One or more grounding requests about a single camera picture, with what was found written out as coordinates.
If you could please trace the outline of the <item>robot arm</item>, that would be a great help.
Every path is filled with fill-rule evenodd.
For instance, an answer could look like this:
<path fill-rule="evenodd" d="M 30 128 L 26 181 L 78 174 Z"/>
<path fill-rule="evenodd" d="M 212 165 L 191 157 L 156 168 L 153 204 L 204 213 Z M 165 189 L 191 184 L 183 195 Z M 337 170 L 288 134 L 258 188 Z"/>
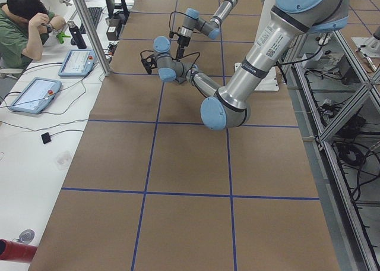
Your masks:
<path fill-rule="evenodd" d="M 225 86 L 220 86 L 195 64 L 181 62 L 192 32 L 198 30 L 210 39 L 220 34 L 221 24 L 238 0 L 223 0 L 213 17 L 206 21 L 188 8 L 178 36 L 176 56 L 170 54 L 170 40 L 155 38 L 153 53 L 141 62 L 148 73 L 158 70 L 163 82 L 187 80 L 205 96 L 201 119 L 211 130 L 238 127 L 251 114 L 248 97 L 266 78 L 295 37 L 305 33 L 329 33 L 342 29 L 348 20 L 349 0 L 275 0 L 270 21 L 256 38 L 251 50 Z"/>
<path fill-rule="evenodd" d="M 185 48 L 189 46 L 194 30 L 214 40 L 219 37 L 221 25 L 237 5 L 238 0 L 221 0 L 215 13 L 206 20 L 200 16 L 200 12 L 193 8 L 187 8 L 184 13 L 183 23 L 176 31 L 170 29 L 169 36 L 178 36 L 175 60 L 184 57 Z"/>

